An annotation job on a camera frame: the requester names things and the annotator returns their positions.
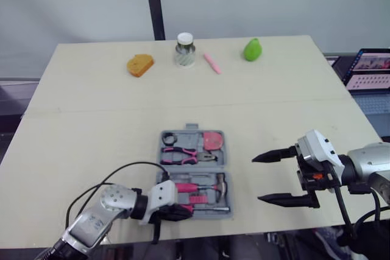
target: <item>pink tape measure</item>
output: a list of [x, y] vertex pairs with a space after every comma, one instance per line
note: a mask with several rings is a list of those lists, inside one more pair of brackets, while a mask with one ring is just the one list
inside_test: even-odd
[[222, 135], [218, 132], [205, 132], [203, 133], [203, 144], [205, 150], [218, 150], [221, 149], [224, 143]]

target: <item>black pole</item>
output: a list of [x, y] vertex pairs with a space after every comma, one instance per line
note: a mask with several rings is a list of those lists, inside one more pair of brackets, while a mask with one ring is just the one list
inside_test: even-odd
[[151, 9], [154, 39], [156, 41], [165, 40], [161, 0], [149, 0], [149, 8]]

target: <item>green fruit toy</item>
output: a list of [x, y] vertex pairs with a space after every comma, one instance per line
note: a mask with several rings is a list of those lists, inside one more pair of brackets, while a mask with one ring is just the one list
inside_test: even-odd
[[263, 48], [261, 47], [258, 38], [253, 38], [248, 45], [245, 46], [244, 57], [248, 61], [255, 61], [261, 55], [262, 51]]

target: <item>white wall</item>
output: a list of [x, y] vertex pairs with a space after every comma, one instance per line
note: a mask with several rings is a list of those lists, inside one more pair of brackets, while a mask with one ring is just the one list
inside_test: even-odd
[[40, 77], [58, 43], [154, 40], [148, 0], [0, 0], [0, 79]]
[[161, 0], [165, 35], [311, 35], [323, 52], [390, 46], [390, 0]]

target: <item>hammer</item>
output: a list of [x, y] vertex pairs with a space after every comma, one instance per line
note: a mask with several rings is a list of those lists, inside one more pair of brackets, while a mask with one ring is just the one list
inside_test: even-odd
[[180, 193], [197, 192], [204, 189], [212, 189], [218, 192], [216, 201], [219, 202], [226, 196], [227, 184], [224, 173], [217, 173], [217, 183], [215, 185], [198, 185], [194, 183], [176, 183], [176, 188]]

